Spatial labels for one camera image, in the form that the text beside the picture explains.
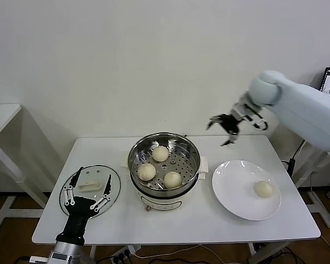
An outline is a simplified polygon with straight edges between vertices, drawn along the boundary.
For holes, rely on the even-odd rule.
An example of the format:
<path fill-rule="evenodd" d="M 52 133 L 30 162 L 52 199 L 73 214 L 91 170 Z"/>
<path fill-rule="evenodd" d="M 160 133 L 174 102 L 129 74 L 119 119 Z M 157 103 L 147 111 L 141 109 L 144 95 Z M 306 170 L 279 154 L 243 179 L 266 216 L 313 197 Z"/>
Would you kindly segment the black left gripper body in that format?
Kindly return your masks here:
<path fill-rule="evenodd" d="M 96 201 L 85 197 L 74 196 L 74 202 L 74 205 L 65 206 L 69 213 L 68 220 L 64 230 L 57 235 L 56 241 L 84 245 L 84 234 L 88 219 L 97 215 L 94 209 L 90 209 Z"/>

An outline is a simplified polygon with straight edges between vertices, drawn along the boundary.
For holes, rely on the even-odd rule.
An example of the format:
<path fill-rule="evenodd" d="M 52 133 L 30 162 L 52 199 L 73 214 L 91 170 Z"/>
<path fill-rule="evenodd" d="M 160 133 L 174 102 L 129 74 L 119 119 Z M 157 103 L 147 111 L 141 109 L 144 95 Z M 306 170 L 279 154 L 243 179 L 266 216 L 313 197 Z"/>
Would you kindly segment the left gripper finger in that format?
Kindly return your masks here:
<path fill-rule="evenodd" d="M 103 208 L 107 203 L 109 203 L 111 201 L 111 197 L 110 197 L 111 179 L 112 179 L 112 176 L 109 175 L 102 197 L 99 200 L 97 200 L 93 205 L 90 206 L 90 210 L 99 212 L 101 210 L 101 208 Z"/>
<path fill-rule="evenodd" d="M 69 184 L 67 186 L 63 186 L 64 206 L 75 205 L 73 190 L 76 187 L 82 170 L 83 167 L 80 167 L 79 170 L 72 176 Z"/>

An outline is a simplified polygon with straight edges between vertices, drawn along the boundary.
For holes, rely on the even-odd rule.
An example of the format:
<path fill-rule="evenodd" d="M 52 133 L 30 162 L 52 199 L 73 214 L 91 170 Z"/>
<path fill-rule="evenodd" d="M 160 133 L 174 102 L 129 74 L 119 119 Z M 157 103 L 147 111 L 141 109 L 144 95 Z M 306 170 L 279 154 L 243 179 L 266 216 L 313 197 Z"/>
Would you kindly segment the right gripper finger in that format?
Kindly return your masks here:
<path fill-rule="evenodd" d="M 239 132 L 228 132 L 228 139 L 221 146 L 234 144 L 239 136 Z"/>
<path fill-rule="evenodd" d="M 225 114 L 215 115 L 215 116 L 211 117 L 210 118 L 210 121 L 209 121 L 209 123 L 207 125 L 207 129 L 209 129 L 214 124 L 222 125 L 223 124 L 223 118 L 224 117 L 225 117 Z"/>

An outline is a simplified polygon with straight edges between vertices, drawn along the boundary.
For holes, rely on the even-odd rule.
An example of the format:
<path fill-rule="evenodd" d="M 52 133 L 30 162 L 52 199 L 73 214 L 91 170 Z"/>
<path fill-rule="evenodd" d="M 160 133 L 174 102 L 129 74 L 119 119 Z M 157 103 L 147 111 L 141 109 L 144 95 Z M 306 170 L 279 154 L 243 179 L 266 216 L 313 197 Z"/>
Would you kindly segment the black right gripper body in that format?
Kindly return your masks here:
<path fill-rule="evenodd" d="M 240 120 L 235 119 L 234 116 L 223 114 L 222 115 L 222 127 L 230 135 L 238 135 L 240 130 L 238 124 Z"/>

